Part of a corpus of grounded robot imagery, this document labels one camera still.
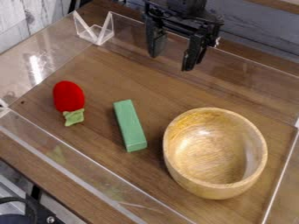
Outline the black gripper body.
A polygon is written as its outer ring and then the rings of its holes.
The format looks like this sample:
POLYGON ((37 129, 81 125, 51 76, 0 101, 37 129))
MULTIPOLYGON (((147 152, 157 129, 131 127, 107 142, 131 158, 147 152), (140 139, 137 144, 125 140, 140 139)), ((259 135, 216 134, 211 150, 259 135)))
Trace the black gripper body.
POLYGON ((145 17, 160 19, 165 31, 188 38, 200 33, 207 46, 216 46, 224 20, 220 15, 207 11, 208 0, 144 0, 145 17))

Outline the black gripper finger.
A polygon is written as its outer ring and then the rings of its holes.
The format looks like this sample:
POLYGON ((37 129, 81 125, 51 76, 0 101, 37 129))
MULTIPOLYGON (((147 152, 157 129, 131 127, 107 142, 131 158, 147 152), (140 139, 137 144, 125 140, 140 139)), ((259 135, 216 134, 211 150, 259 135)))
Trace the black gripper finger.
POLYGON ((164 23, 160 19, 147 16, 145 17, 145 43, 149 56, 156 58, 167 43, 167 32, 164 29, 164 23))
POLYGON ((207 41, 203 34, 195 33, 189 37, 188 48, 184 51, 181 70, 191 71, 193 67, 201 62, 207 51, 207 41))

